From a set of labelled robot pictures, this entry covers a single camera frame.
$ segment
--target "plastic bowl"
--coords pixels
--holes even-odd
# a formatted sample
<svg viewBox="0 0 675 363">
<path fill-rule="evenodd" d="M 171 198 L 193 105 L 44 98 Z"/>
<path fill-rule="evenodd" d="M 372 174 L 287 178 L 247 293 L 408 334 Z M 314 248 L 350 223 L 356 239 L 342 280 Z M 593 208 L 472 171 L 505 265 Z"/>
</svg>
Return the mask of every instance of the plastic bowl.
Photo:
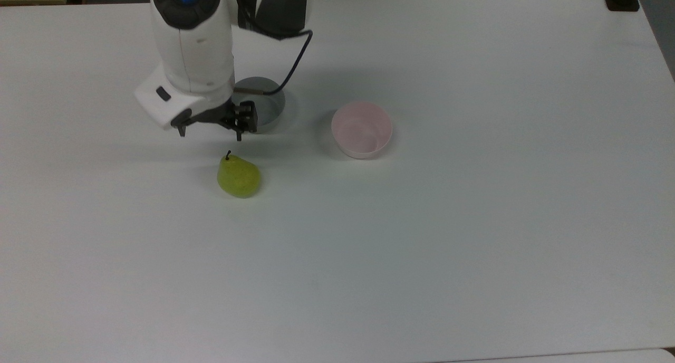
<svg viewBox="0 0 675 363">
<path fill-rule="evenodd" d="M 391 120 L 371 102 L 348 103 L 331 122 L 337 145 L 350 158 L 366 159 L 378 154 L 391 139 Z"/>
</svg>

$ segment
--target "green pear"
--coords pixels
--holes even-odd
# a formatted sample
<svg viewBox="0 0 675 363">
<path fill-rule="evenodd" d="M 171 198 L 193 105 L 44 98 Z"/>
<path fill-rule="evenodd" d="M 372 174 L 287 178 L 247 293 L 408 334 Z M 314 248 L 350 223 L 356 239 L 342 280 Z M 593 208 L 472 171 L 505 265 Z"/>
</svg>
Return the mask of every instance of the green pear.
<svg viewBox="0 0 675 363">
<path fill-rule="evenodd" d="M 235 197 L 251 197 L 260 186 L 260 170 L 245 159 L 230 155 L 231 153 L 232 151 L 227 151 L 220 159 L 218 185 Z"/>
</svg>

